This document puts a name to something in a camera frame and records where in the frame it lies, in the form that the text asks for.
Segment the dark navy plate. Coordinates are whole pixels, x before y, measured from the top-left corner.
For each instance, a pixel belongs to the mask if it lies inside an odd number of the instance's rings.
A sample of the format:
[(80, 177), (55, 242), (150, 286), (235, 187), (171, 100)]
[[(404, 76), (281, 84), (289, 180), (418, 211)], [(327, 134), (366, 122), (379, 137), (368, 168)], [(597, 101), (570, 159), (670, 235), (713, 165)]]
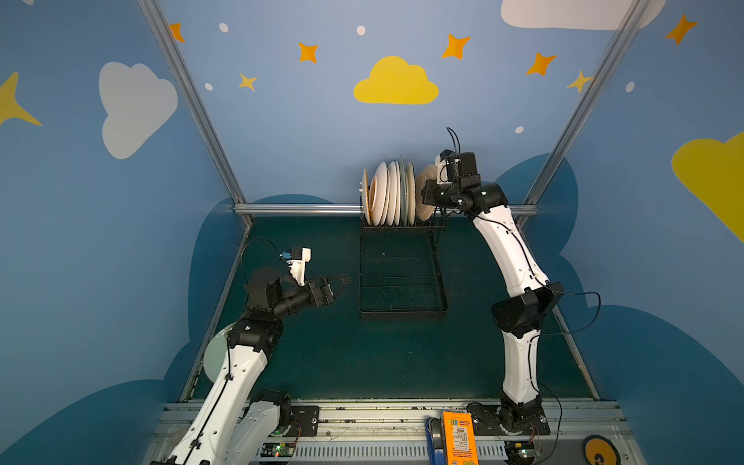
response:
[(430, 199), (430, 181), (436, 182), (437, 168), (435, 165), (428, 165), (422, 169), (415, 180), (416, 193), (416, 217), (420, 222), (428, 221), (436, 210), (436, 205)]

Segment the cream floral plate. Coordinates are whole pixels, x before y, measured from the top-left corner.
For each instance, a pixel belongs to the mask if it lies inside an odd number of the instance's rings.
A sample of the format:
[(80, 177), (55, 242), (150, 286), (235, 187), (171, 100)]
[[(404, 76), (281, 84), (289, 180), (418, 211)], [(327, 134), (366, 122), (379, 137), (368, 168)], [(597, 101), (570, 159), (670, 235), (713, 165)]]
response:
[(406, 224), (413, 226), (416, 222), (416, 180), (414, 166), (408, 162), (405, 169), (406, 180)]

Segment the grey-green plain plate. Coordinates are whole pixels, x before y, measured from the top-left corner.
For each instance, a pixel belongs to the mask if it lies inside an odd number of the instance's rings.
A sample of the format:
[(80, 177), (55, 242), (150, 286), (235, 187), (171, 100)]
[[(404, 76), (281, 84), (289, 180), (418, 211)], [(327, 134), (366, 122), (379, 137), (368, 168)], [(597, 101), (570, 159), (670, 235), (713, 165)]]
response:
[(409, 219), (408, 219), (409, 217), (408, 197), (409, 195), (408, 195), (407, 162), (403, 157), (400, 157), (399, 159), (403, 160), (403, 166), (404, 166), (404, 172), (405, 172), (405, 191), (404, 191), (404, 196), (403, 196), (403, 215), (402, 215), (403, 224), (401, 226), (407, 227), (409, 225)]

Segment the black wire dish rack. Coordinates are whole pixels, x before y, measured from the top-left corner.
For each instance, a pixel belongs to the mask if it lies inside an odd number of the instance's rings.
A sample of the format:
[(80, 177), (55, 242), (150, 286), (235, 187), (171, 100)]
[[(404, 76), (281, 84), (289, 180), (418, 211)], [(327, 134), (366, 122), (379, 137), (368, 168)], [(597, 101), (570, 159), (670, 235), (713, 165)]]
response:
[(368, 320), (439, 319), (448, 300), (438, 258), (447, 226), (440, 207), (411, 226), (372, 226), (360, 217), (358, 313)]

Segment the green-rimmed Hao Wei plate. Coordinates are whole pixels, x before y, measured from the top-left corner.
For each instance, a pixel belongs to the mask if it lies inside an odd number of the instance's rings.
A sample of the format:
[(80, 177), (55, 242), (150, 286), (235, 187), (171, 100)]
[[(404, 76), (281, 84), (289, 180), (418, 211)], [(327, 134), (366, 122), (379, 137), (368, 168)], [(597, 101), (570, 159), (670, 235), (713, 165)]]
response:
[(369, 199), (370, 199), (370, 220), (372, 226), (381, 226), (386, 214), (387, 192), (388, 192), (388, 165), (382, 162), (372, 178)]

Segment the woven bamboo plate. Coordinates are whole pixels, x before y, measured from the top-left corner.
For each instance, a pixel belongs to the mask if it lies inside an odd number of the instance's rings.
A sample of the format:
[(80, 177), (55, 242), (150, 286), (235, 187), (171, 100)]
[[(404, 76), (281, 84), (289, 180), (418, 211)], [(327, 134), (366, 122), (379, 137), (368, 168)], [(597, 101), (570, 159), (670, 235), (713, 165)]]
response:
[(360, 198), (362, 199), (362, 217), (364, 220), (364, 226), (371, 225), (368, 188), (368, 171), (364, 169), (362, 171), (362, 181), (360, 182)]

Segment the white plate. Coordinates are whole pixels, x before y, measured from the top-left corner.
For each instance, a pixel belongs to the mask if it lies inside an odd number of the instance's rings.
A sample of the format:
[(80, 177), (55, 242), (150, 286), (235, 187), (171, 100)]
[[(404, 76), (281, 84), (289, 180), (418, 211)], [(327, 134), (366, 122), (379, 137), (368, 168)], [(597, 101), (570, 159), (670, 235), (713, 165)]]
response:
[(405, 172), (404, 172), (404, 166), (403, 166), (403, 160), (399, 159), (396, 163), (396, 169), (397, 169), (397, 194), (396, 194), (396, 202), (395, 202), (395, 226), (401, 226), (403, 224), (403, 196), (405, 191)]

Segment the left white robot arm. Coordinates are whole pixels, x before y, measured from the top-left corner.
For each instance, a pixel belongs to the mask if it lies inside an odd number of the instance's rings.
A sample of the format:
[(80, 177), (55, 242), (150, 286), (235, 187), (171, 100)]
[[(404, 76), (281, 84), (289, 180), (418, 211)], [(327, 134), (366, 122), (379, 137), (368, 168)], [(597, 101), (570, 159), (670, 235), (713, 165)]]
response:
[(283, 320), (307, 307), (330, 306), (351, 281), (347, 274), (319, 276), (302, 284), (272, 267), (251, 275), (247, 303), (227, 333), (227, 352), (217, 380), (195, 420), (163, 464), (248, 464), (271, 434), (290, 426), (285, 391), (249, 395), (269, 364), (283, 333)]

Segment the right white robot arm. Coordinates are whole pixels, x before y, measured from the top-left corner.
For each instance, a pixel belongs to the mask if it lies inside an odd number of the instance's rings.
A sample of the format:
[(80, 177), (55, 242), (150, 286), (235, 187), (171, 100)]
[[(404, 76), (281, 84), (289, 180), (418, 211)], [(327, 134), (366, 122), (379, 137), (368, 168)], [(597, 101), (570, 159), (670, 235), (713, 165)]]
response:
[(560, 300), (563, 287), (550, 284), (538, 266), (498, 185), (463, 188), (458, 182), (426, 180), (422, 201), (466, 214), (499, 265), (509, 298), (491, 308), (503, 335), (505, 355), (498, 418), (505, 432), (523, 432), (544, 416), (537, 381), (538, 345), (544, 319)]

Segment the mint green leaf plate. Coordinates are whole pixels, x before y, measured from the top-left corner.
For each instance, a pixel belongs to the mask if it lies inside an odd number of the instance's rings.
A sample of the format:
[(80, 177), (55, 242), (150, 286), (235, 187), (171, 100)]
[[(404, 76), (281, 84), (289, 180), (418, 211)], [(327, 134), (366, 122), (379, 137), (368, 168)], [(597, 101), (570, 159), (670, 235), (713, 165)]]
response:
[(233, 327), (234, 324), (230, 324), (220, 329), (209, 341), (203, 354), (203, 373), (212, 383), (219, 379), (224, 366), (228, 353), (228, 335)]

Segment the small green circuit board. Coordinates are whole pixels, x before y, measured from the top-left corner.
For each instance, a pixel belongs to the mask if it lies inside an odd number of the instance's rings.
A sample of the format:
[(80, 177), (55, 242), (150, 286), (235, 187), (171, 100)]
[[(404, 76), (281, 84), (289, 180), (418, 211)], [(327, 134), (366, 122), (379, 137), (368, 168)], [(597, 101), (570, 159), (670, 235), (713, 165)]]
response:
[(295, 443), (264, 443), (260, 452), (260, 457), (289, 459), (295, 455), (295, 450)]

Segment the orange box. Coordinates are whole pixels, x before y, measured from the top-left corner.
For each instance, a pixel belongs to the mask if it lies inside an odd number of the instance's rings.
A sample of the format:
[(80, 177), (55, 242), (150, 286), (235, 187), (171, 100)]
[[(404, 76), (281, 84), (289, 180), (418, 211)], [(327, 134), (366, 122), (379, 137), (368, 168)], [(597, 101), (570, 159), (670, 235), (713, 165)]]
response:
[(473, 418), (467, 412), (443, 412), (445, 458), (449, 465), (478, 465)]

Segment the yellow black wheel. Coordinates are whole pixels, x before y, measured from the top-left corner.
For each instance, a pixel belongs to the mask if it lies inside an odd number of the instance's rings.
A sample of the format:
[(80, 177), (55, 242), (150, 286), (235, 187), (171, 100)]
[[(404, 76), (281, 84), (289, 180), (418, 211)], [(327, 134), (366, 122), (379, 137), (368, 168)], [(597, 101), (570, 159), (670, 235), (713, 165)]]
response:
[(589, 465), (620, 465), (621, 457), (614, 444), (600, 435), (592, 435), (582, 442), (582, 453)]

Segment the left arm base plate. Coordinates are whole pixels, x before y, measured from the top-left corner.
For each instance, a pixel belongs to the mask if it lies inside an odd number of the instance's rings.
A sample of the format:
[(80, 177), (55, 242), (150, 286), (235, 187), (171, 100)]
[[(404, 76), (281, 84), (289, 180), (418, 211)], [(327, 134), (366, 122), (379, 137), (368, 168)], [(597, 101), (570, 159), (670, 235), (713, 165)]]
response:
[(316, 437), (320, 424), (320, 407), (317, 405), (293, 405), (286, 437)]

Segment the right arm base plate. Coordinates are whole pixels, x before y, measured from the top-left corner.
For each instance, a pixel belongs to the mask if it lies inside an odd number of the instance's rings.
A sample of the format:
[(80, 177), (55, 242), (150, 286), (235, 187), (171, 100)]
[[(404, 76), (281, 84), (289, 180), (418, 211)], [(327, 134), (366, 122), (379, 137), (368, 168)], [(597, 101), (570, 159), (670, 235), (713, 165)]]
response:
[(499, 405), (471, 402), (466, 411), (472, 417), (477, 436), (550, 434), (540, 398), (526, 404), (515, 404), (509, 399)]

